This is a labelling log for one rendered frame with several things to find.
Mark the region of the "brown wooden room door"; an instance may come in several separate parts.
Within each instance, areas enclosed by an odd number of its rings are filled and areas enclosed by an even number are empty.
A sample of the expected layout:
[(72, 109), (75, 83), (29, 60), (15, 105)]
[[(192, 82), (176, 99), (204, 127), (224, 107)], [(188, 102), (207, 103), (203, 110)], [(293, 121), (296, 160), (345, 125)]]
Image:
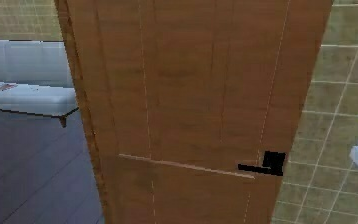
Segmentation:
[(104, 224), (271, 224), (332, 0), (54, 0)]

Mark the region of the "pale blue sofa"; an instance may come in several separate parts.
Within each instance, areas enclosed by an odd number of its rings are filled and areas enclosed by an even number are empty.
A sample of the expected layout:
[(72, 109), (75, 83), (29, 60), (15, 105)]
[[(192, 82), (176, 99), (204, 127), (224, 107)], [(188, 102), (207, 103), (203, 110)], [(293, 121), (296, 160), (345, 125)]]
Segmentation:
[(0, 40), (0, 111), (57, 118), (78, 110), (65, 45)]

